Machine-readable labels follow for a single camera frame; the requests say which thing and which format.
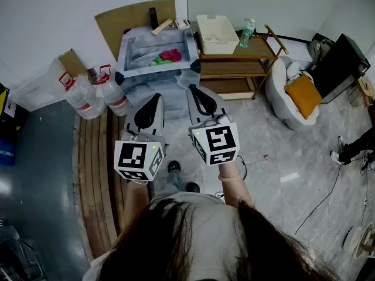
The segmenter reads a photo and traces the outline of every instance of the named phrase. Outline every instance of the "white t-shirt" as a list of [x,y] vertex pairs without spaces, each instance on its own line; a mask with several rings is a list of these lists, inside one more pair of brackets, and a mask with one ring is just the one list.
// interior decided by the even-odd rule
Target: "white t-shirt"
[[[239,242],[242,243],[243,229],[237,209],[206,194],[180,192],[170,198],[192,203],[195,208],[188,281],[228,281],[227,270],[236,271],[237,258],[240,256]],[[100,266],[108,254],[92,261],[83,281],[96,281]]]

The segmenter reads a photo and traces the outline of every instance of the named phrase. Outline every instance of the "wooden shelf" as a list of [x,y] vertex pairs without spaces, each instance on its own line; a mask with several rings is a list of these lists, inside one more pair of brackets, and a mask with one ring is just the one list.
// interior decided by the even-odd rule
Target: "wooden shelf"
[[259,59],[216,59],[201,61],[200,79],[266,76]]
[[222,54],[206,55],[200,52],[199,59],[201,61],[210,60],[210,59],[273,59],[273,60],[276,60],[277,56],[263,37],[253,36],[251,37],[248,48],[242,48],[238,44],[233,54],[230,54],[230,55],[222,55]]
[[200,85],[212,90],[224,100],[251,99],[255,94],[251,77],[201,80]]

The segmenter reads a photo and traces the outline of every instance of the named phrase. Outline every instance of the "white wall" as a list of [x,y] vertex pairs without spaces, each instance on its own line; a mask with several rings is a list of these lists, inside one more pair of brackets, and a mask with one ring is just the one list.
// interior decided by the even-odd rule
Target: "white wall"
[[268,24],[278,35],[311,40],[320,29],[336,0],[189,0],[189,19],[196,15],[225,15],[235,29],[244,18],[256,20],[257,31]]
[[333,41],[344,33],[366,54],[375,41],[375,0],[337,0],[319,33]]
[[[94,16],[143,1],[0,0],[0,82],[20,86],[71,48],[87,68],[115,64]],[[185,4],[176,0],[179,16]]]

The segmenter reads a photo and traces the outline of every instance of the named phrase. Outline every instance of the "white plastic basket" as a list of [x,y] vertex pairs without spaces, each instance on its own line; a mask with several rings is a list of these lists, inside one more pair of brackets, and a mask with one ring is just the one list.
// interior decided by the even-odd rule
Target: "white plastic basket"
[[238,36],[226,16],[197,16],[204,54],[233,54]]

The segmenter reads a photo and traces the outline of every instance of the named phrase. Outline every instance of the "wooden shelving unit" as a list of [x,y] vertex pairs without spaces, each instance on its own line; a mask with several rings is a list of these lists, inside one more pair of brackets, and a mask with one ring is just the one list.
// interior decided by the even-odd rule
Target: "wooden shelving unit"
[[[238,45],[231,55],[200,52],[200,85],[216,92],[224,100],[254,99],[281,51],[289,54],[271,28],[265,27],[268,30],[265,38],[253,36],[249,48]],[[267,43],[269,36],[273,36],[280,45],[277,54]],[[268,70],[263,66],[262,59],[273,60]],[[263,77],[258,88],[252,77]]]

